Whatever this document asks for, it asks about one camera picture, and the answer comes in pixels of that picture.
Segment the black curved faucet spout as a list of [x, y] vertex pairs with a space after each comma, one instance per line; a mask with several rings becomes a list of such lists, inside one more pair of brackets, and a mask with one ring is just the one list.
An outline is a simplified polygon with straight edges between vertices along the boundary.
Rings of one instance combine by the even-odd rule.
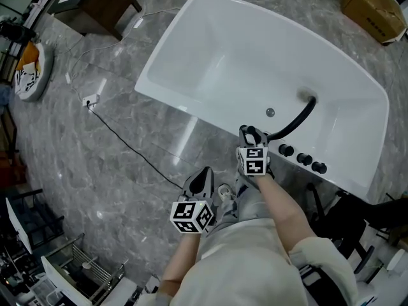
[[305, 108], [286, 127], [281, 129], [279, 132], [268, 135], [267, 141], [270, 142], [274, 140], [280, 140], [289, 135], [290, 133], [292, 133], [311, 114], [311, 112], [316, 106], [316, 103], [317, 103], [316, 97], [309, 96]]

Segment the person's right forearm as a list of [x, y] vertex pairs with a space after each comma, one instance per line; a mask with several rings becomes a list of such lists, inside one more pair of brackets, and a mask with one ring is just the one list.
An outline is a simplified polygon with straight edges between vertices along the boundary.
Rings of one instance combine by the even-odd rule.
[[255, 181], [286, 252], [303, 239], [315, 236], [299, 204], [270, 175], [256, 176]]

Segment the white bathtub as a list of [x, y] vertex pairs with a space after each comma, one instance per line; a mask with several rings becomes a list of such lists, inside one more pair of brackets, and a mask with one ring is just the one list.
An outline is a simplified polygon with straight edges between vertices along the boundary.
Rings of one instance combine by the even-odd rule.
[[[145, 64], [135, 90], [231, 134], [287, 126], [317, 103], [286, 137], [270, 142], [325, 163], [300, 168], [365, 199], [383, 148], [389, 99], [383, 87], [335, 45], [304, 26], [241, 0], [187, 0]], [[266, 116], [273, 108], [275, 116]]]

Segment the white flat panel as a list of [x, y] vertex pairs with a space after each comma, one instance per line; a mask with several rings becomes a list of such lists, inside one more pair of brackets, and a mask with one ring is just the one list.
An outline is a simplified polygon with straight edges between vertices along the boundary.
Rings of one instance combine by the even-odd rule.
[[19, 239], [23, 243], [24, 247], [27, 249], [28, 253], [32, 254], [33, 250], [29, 242], [29, 237], [25, 232], [23, 226], [21, 225], [20, 221], [18, 220], [16, 213], [14, 212], [8, 198], [6, 198], [6, 206], [8, 210], [9, 220], [11, 221], [14, 229], [17, 231]]

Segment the person's white shoe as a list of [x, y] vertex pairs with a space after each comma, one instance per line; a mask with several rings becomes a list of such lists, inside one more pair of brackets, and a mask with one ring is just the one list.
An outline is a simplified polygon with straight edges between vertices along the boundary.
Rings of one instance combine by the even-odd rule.
[[217, 193], [221, 201], [233, 199], [233, 191], [228, 184], [219, 185], [217, 188]]

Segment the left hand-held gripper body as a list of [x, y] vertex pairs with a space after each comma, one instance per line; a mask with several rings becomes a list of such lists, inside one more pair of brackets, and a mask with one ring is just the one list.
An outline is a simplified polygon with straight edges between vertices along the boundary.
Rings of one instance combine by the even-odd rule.
[[170, 222], [180, 233], [202, 234], [214, 227], [217, 207], [212, 197], [181, 194], [173, 202]]

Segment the person's white top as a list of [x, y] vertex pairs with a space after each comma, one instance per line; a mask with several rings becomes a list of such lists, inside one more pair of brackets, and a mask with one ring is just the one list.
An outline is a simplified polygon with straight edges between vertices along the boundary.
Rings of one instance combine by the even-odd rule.
[[308, 237], [286, 252], [272, 219], [237, 222], [200, 242], [174, 297], [153, 306], [354, 306], [353, 270], [327, 238]]

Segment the person's light jeans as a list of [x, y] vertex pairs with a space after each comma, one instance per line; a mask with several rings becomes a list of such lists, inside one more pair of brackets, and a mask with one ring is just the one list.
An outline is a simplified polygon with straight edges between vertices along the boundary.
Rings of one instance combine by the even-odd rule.
[[270, 218], [266, 203], [255, 181], [239, 171], [235, 175], [235, 195], [226, 198], [219, 207], [219, 222], [236, 223]]

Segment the brown cardboard box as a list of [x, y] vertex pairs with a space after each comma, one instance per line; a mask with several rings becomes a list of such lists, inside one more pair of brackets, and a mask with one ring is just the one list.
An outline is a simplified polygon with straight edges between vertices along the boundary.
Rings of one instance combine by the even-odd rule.
[[340, 9], [382, 45], [400, 41], [408, 31], [395, 0], [340, 0]]

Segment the white drawer cabinet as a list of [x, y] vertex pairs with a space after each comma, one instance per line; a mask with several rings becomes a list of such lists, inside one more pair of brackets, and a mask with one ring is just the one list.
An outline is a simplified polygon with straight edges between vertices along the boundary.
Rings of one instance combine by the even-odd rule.
[[41, 257], [41, 262], [48, 279], [76, 306], [93, 306], [92, 302], [79, 292], [76, 282], [65, 270], [59, 265], [51, 264], [45, 256]]

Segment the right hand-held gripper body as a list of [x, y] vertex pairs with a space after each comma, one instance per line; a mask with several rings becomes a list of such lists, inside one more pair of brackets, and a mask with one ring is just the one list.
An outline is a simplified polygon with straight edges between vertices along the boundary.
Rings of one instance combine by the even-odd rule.
[[236, 157], [238, 167], [244, 175], [248, 177], [265, 175], [270, 163], [268, 144], [248, 145], [241, 142], [236, 149]]

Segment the orange cushion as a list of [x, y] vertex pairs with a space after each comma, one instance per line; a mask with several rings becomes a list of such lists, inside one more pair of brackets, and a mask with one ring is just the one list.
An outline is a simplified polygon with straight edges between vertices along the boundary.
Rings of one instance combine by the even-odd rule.
[[32, 62], [36, 62], [39, 57], [39, 50], [35, 46], [35, 44], [31, 41], [28, 42], [27, 46], [24, 49], [22, 57], [20, 58], [16, 70], [20, 71], [23, 69], [23, 66], [26, 64], [30, 64]]

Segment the dark wooden vanity cabinet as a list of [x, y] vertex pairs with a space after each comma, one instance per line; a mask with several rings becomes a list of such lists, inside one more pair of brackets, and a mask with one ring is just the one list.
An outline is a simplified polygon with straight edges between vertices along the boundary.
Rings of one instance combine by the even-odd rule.
[[110, 35], [121, 41], [115, 26], [130, 6], [143, 10], [137, 0], [55, 0], [47, 12], [83, 36]]

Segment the black and white patterned cushion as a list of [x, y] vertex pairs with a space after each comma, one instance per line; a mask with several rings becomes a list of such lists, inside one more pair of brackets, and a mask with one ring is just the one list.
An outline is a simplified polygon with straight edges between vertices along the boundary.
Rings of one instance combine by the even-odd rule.
[[37, 62], [23, 65], [21, 70], [15, 72], [15, 93], [22, 94], [28, 92], [36, 83], [41, 71], [37, 67]]

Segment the person's left forearm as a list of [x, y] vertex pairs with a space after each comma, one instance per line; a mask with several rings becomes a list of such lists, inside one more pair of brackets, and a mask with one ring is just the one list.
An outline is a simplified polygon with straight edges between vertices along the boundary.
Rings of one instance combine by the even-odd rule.
[[160, 293], [171, 297], [176, 295], [187, 272], [196, 262], [200, 240], [199, 234], [188, 233], [182, 236], [161, 278], [158, 289]]

